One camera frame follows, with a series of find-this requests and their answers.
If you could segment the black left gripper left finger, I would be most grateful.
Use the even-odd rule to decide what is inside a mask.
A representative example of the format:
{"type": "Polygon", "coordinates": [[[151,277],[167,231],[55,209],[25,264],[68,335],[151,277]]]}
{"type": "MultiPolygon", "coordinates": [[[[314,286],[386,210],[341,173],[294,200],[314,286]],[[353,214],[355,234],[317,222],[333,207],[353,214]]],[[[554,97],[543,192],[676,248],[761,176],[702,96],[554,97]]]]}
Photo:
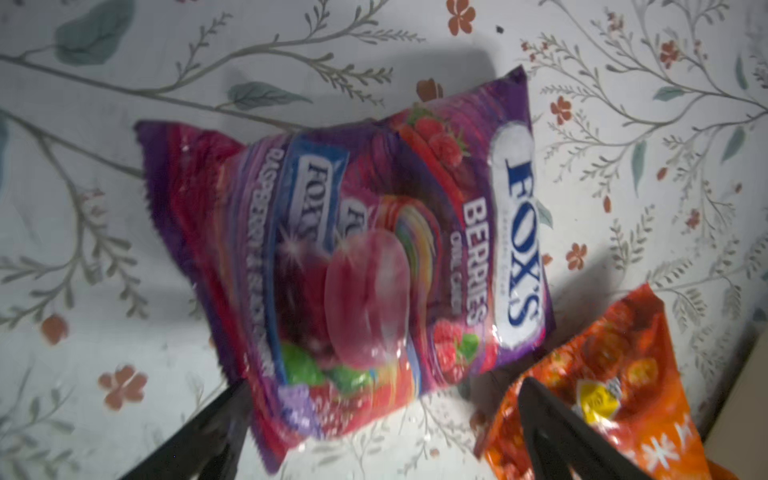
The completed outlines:
{"type": "Polygon", "coordinates": [[[123,477],[233,479],[252,413],[250,389],[239,380],[123,477]]]}

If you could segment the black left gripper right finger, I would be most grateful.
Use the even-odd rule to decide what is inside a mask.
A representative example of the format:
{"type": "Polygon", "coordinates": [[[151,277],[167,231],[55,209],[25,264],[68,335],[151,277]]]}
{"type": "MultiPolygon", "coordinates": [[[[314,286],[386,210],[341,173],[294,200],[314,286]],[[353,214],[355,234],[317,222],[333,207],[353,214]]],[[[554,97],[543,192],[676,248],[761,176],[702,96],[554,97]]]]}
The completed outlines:
{"type": "Polygon", "coordinates": [[[650,479],[536,379],[523,381],[518,410],[536,479],[650,479]]]}

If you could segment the orange chips bag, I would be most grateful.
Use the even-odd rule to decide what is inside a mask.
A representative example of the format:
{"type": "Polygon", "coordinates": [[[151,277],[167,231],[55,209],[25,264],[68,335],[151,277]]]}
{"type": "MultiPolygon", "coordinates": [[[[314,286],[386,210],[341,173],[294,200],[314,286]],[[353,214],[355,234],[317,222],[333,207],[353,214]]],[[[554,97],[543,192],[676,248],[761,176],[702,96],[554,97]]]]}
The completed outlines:
{"type": "Polygon", "coordinates": [[[644,284],[521,374],[479,437],[476,456],[499,479],[532,479],[523,384],[535,380],[652,479],[731,479],[708,459],[691,418],[664,302],[644,284]]]}

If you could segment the dark purple candy bar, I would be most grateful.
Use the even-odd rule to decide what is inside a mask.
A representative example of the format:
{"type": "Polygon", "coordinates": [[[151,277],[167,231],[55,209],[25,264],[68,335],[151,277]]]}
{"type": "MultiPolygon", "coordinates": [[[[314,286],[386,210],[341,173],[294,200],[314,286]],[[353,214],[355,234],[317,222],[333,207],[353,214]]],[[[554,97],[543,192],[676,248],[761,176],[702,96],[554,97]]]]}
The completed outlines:
{"type": "Polygon", "coordinates": [[[241,143],[141,120],[153,224],[276,473],[555,326],[522,68],[367,120],[241,143]]]}

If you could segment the white blue checkered paper bag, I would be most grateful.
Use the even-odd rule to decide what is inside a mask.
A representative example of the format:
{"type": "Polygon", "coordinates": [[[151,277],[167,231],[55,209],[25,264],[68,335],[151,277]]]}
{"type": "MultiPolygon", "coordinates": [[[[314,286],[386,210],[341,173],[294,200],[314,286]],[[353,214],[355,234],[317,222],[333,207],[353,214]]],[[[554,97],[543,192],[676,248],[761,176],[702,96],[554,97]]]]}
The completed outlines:
{"type": "Polygon", "coordinates": [[[723,378],[705,450],[714,479],[767,477],[767,332],[747,341],[723,378]]]}

